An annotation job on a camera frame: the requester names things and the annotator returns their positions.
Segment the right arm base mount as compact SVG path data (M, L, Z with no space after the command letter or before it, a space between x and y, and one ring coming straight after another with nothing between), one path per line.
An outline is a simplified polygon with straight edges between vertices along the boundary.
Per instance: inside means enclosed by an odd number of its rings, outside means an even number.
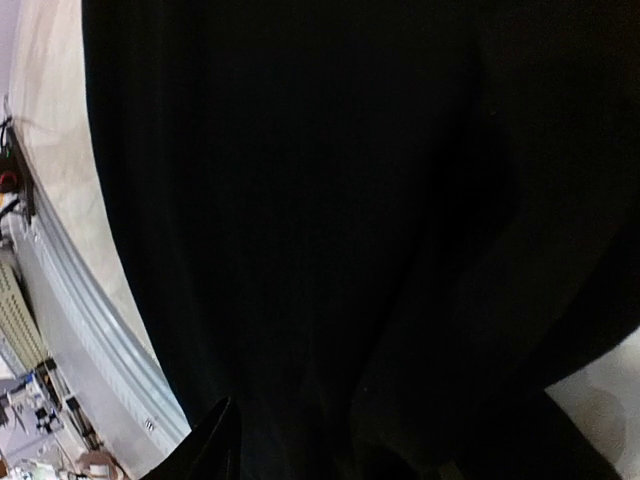
M15 194L28 224L36 215L35 182L18 139L12 116L1 122L1 193Z

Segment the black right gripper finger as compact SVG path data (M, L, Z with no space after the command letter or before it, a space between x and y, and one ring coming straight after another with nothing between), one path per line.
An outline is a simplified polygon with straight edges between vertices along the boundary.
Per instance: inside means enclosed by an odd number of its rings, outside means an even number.
M223 398L144 480L238 480L240 456L240 412Z

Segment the black t-shirt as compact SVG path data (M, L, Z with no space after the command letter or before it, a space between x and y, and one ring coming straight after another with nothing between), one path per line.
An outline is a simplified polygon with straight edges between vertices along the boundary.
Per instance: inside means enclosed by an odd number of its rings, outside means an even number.
M547 390L639 325L637 2L81 16L123 269L239 479L617 477Z

